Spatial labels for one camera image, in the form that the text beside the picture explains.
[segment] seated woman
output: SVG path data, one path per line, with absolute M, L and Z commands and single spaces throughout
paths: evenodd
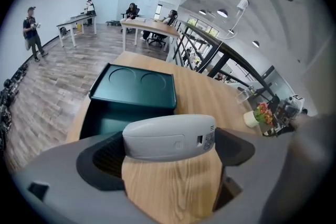
M 135 3 L 131 3 L 130 7 L 126 10 L 126 18 L 122 18 L 120 22 L 127 22 L 136 18 L 137 6 Z
M 175 10 L 171 10 L 168 17 L 164 20 L 155 20 L 156 22 L 163 22 L 166 25 L 171 25 L 173 23 L 173 21 L 177 18 L 177 11 Z M 144 31 L 142 37 L 140 38 L 143 41 L 147 41 L 149 35 L 150 35 L 150 31 Z

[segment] white table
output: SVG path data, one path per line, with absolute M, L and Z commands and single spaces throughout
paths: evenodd
M 179 37 L 180 34 L 177 32 L 175 27 L 166 25 L 162 22 L 155 22 L 153 20 L 146 20 L 145 22 L 141 20 L 132 20 L 130 22 L 122 22 L 122 48 L 125 51 L 126 50 L 126 28 L 135 28 L 135 40 L 134 45 L 137 45 L 138 40 L 138 30 L 145 30 L 154 32 L 157 34 L 161 34 L 164 36 L 171 36 L 171 37 Z M 166 42 L 166 45 L 164 46 L 164 51 L 166 51 L 166 48 L 168 46 L 168 42 Z
M 94 34 L 96 35 L 97 34 L 96 15 L 79 15 L 79 16 L 76 16 L 73 19 L 70 19 L 70 20 L 66 21 L 65 23 L 57 25 L 58 36 L 59 36 L 59 39 L 61 41 L 62 47 L 64 47 L 64 44 L 63 44 L 62 35 L 61 35 L 61 31 L 60 31 L 61 27 L 70 26 L 71 39 L 72 39 L 72 43 L 73 43 L 73 45 L 75 47 L 76 46 L 76 42 L 75 42 L 75 35 L 74 35 L 73 28 L 72 28 L 72 24 L 74 24 L 74 23 L 81 23 L 82 24 L 82 34 L 84 35 L 84 27 L 83 27 L 84 26 L 84 20 L 87 20 L 89 18 L 93 19 L 93 28 L 95 30 Z

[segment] potted plant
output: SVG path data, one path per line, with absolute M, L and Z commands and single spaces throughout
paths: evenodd
M 267 108 L 266 103 L 258 103 L 258 107 L 255 111 L 249 111 L 244 114 L 245 124 L 250 128 L 258 125 L 259 122 L 272 125 L 272 120 L 272 112 Z

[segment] standing man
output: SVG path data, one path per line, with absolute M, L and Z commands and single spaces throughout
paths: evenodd
M 35 58 L 35 62 L 38 62 L 40 59 L 37 58 L 36 54 L 36 47 L 35 44 L 37 45 L 38 50 L 40 51 L 42 56 L 47 55 L 48 53 L 46 51 L 43 51 L 42 46 L 41 46 L 41 40 L 39 35 L 37 34 L 36 28 L 39 27 L 36 24 L 34 16 L 34 9 L 35 7 L 30 7 L 28 9 L 28 16 L 26 19 L 23 21 L 23 34 L 25 39 L 28 42 L 28 48 L 32 48 L 32 52 Z
M 87 10 L 86 12 L 86 15 L 95 15 L 96 12 L 95 12 L 95 6 L 92 2 L 92 0 L 88 0 L 86 2 L 86 7 L 84 8 L 84 10 Z M 88 19 L 88 26 L 92 25 L 92 18 L 89 18 Z

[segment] gray wood plank floor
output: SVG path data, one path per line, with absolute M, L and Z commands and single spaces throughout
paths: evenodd
M 71 35 L 46 45 L 49 55 L 36 63 L 29 61 L 27 75 L 11 105 L 12 127 L 7 135 L 5 160 L 10 172 L 25 166 L 40 152 L 64 143 L 84 97 L 101 69 L 122 53 L 121 27 L 85 26 L 78 34 L 76 48 Z M 163 48 L 146 45 L 134 34 L 127 35 L 127 51 L 166 60 Z

